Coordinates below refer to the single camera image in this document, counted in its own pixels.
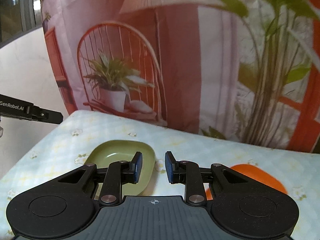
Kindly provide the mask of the green square plate back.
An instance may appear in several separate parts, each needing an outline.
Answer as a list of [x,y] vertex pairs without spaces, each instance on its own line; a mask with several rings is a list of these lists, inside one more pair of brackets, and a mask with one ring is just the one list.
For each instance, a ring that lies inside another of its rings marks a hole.
[[97,146],[86,160],[86,164],[96,164],[105,168],[115,161],[131,161],[136,152],[143,154],[143,165],[137,184],[125,184],[122,196],[150,196],[157,180],[155,171],[156,156],[151,146],[146,143],[129,140],[111,140]]

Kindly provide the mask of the orange square plate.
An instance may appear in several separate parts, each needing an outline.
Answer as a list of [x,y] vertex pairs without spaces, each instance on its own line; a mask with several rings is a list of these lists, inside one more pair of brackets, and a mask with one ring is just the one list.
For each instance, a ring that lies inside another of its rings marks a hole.
[[227,167],[222,164],[212,164],[213,181],[210,190],[215,198],[222,193],[259,193],[277,190],[288,194],[285,186],[264,170],[249,164],[237,164]]

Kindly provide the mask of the printed backdrop curtain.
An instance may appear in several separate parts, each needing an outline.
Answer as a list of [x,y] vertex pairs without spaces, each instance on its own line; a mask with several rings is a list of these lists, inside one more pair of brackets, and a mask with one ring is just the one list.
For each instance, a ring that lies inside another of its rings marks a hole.
[[319,0],[40,0],[68,113],[319,152]]

